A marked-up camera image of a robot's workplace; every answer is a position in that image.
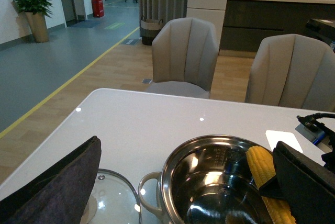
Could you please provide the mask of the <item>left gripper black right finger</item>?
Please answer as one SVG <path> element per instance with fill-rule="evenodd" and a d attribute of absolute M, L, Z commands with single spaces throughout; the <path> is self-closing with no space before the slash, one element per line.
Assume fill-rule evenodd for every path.
<path fill-rule="evenodd" d="M 334 223 L 334 173 L 279 141 L 275 175 L 260 187 L 265 197 L 287 201 L 297 223 Z"/>

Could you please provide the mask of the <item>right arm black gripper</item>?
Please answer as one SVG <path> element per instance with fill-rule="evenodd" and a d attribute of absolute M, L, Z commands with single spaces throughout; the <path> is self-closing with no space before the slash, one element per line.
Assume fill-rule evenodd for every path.
<path fill-rule="evenodd" d="M 318 122 L 316 119 L 299 119 L 299 124 L 295 128 L 304 138 L 313 145 L 323 148 L 321 155 L 324 167 L 334 172 L 334 131 Z"/>

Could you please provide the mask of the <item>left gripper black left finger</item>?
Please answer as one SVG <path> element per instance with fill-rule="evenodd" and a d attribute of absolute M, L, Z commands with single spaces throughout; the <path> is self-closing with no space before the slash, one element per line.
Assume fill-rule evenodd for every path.
<path fill-rule="evenodd" d="M 1 200 L 1 223 L 80 223 L 95 184 L 101 141 L 93 136 Z"/>

